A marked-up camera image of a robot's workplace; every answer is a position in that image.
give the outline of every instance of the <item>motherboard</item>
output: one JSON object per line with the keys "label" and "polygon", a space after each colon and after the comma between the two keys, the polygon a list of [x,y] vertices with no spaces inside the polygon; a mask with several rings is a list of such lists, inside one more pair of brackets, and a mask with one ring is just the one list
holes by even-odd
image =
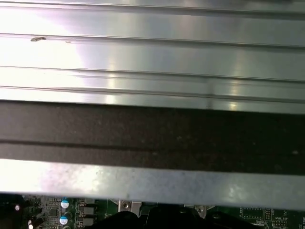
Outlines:
{"label": "motherboard", "polygon": [[[29,204],[22,213],[21,229],[82,229],[121,210],[136,210],[140,217],[148,215],[158,204],[133,203],[113,199],[23,196]],[[221,211],[259,226],[261,229],[305,229],[305,212],[270,208],[232,208],[193,205],[204,217]]]}

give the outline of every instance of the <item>black component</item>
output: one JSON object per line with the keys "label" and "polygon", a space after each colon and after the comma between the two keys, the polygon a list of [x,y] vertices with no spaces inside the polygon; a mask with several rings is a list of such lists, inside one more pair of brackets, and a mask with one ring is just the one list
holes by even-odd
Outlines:
{"label": "black component", "polygon": [[96,219],[96,215],[85,215],[84,218]]}
{"label": "black component", "polygon": [[36,206],[35,208],[33,208],[33,214],[39,214],[42,213],[42,207],[41,206]]}
{"label": "black component", "polygon": [[129,211],[121,211],[87,228],[88,229],[103,229],[103,228],[139,229],[141,228],[141,225],[139,224],[138,217],[136,214]]}
{"label": "black component", "polygon": [[72,213],[69,211],[65,212],[65,214],[63,214],[63,216],[65,216],[68,220],[72,219]]}
{"label": "black component", "polygon": [[0,194],[0,228],[20,229],[22,209],[16,211],[16,205],[20,205],[24,199],[21,195]]}
{"label": "black component", "polygon": [[37,219],[36,216],[31,216],[31,217],[29,218],[29,220],[31,220],[32,222],[34,222],[36,219]]}
{"label": "black component", "polygon": [[251,223],[219,211],[207,214],[205,217],[205,223],[207,228],[213,229],[259,229],[259,227]]}
{"label": "black component", "polygon": [[27,208],[27,207],[30,207],[32,206],[32,203],[29,201],[29,200],[25,200],[23,201],[21,204],[20,204],[20,208],[21,209],[24,209],[24,208]]}
{"label": "black component", "polygon": [[88,207],[88,208],[96,208],[97,204],[84,204],[85,207]]}
{"label": "black component", "polygon": [[1,158],[305,175],[305,115],[8,101],[0,110]]}
{"label": "black component", "polygon": [[30,225],[32,225],[33,228],[36,228],[36,227],[40,226],[41,224],[43,224],[43,219],[37,218],[35,221],[32,221],[32,223]]}
{"label": "black component", "polygon": [[50,213],[50,216],[54,216],[54,217],[56,217],[58,215],[58,211],[56,209],[51,209],[49,211],[49,213]]}
{"label": "black component", "polygon": [[202,228],[202,229],[259,229],[251,223],[242,221],[222,212],[212,212],[201,218],[193,208],[183,208],[178,205],[153,208],[145,225],[132,212],[119,212],[104,219],[88,229],[102,228],[127,228],[127,229],[172,229],[172,228]]}

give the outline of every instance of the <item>metal plate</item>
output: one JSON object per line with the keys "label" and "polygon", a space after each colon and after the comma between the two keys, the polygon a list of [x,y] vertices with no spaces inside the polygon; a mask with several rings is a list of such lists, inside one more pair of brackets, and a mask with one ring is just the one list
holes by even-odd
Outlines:
{"label": "metal plate", "polygon": [[3,1],[0,99],[304,114],[303,9]]}
{"label": "metal plate", "polygon": [[301,176],[0,159],[0,179],[0,191],[11,193],[284,209],[304,209],[305,205],[305,177]]}

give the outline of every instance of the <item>capacitor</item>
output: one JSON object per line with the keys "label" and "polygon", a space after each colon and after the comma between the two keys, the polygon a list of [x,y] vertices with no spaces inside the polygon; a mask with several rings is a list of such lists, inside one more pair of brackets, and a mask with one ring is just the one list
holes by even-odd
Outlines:
{"label": "capacitor", "polygon": [[28,229],[37,228],[41,224],[43,224],[43,219],[42,218],[37,218],[36,220],[32,221],[31,224],[28,225]]}
{"label": "capacitor", "polygon": [[64,199],[62,202],[61,202],[61,207],[64,208],[64,209],[67,209],[69,207],[69,202],[67,199]]}
{"label": "capacitor", "polygon": [[60,217],[59,222],[62,225],[66,225],[72,219],[72,213],[66,212],[63,216]]}
{"label": "capacitor", "polygon": [[16,211],[19,211],[19,210],[25,209],[25,208],[27,208],[27,207],[29,207],[29,206],[31,206],[31,205],[32,205],[32,203],[31,203],[29,200],[25,200],[25,201],[23,201],[23,202],[20,203],[20,204],[16,204],[16,205],[15,205],[15,210],[16,210]]}

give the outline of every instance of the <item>green circuit board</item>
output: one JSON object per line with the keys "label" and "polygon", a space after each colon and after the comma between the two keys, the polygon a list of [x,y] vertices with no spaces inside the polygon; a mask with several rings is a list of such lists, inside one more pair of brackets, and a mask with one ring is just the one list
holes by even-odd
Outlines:
{"label": "green circuit board", "polygon": [[[103,220],[118,212],[114,200],[98,200],[90,198],[62,198],[46,196],[24,196],[33,206],[23,212],[21,229],[28,229],[28,219],[31,215],[42,217],[44,223],[38,229],[82,229],[96,221]],[[61,202],[67,200],[69,206],[62,208]],[[149,210],[158,204],[143,203],[141,214],[147,215]],[[279,210],[270,208],[232,208],[215,206],[208,210],[221,211],[231,216],[243,219],[257,225],[261,229],[305,229],[305,212]],[[69,212],[72,218],[66,225],[61,225],[60,218]]]}
{"label": "green circuit board", "polygon": [[214,207],[228,215],[258,225],[261,229],[305,229],[305,212],[270,208]]}

